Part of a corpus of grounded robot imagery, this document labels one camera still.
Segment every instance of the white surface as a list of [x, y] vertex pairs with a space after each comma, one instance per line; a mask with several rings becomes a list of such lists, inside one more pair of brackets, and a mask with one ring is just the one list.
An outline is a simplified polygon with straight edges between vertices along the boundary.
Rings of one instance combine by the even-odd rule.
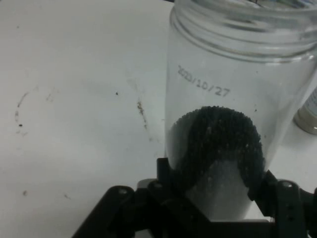
[[[69, 238], [110, 186], [155, 177], [171, 7], [0, 2], [0, 237]], [[312, 191], [316, 151], [292, 125], [271, 170]]]

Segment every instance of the screw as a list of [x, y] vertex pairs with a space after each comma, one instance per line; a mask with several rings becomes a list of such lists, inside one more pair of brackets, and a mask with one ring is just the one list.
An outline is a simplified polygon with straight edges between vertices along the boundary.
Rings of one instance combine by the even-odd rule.
[[162, 188], [163, 186], [162, 186], [162, 184], [160, 184], [160, 182], [155, 182], [154, 187], [155, 188]]
[[119, 194], [120, 195], [126, 195], [128, 193], [128, 191], [124, 188], [119, 188]]
[[288, 181], [283, 181], [282, 182], [282, 185], [284, 186], [284, 187], [292, 187], [293, 185], [290, 183], [290, 182], [288, 182]]

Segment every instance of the black clamp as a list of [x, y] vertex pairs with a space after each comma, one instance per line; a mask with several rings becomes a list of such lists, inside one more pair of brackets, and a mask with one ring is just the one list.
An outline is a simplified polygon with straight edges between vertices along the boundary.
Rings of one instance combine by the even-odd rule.
[[73, 238], [131, 238], [148, 229], [155, 238], [317, 238], [317, 189], [314, 194], [268, 171], [261, 187], [249, 191], [264, 216], [253, 220], [210, 222], [170, 184], [168, 160], [158, 159], [158, 179], [136, 191], [110, 188]]

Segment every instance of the clear glass jar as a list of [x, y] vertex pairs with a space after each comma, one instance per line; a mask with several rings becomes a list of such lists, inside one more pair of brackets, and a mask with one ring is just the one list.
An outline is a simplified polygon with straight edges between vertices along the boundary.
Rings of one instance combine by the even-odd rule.
[[174, 186], [211, 220], [244, 218], [312, 80], [316, 45], [317, 0], [176, 0], [166, 155]]

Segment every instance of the printed date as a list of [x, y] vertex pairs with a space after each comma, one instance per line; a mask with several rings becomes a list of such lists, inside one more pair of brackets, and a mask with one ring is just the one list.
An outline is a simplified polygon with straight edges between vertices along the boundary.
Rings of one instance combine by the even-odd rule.
[[208, 92], [212, 92], [215, 95], [225, 97], [230, 92], [230, 89], [218, 87], [215, 85], [210, 85], [206, 81], [202, 81], [192, 76], [190, 72], [185, 70], [182, 66], [178, 66], [178, 74], [181, 75], [188, 82], [192, 83], [198, 88], [202, 88], [203, 90], [207, 90]]

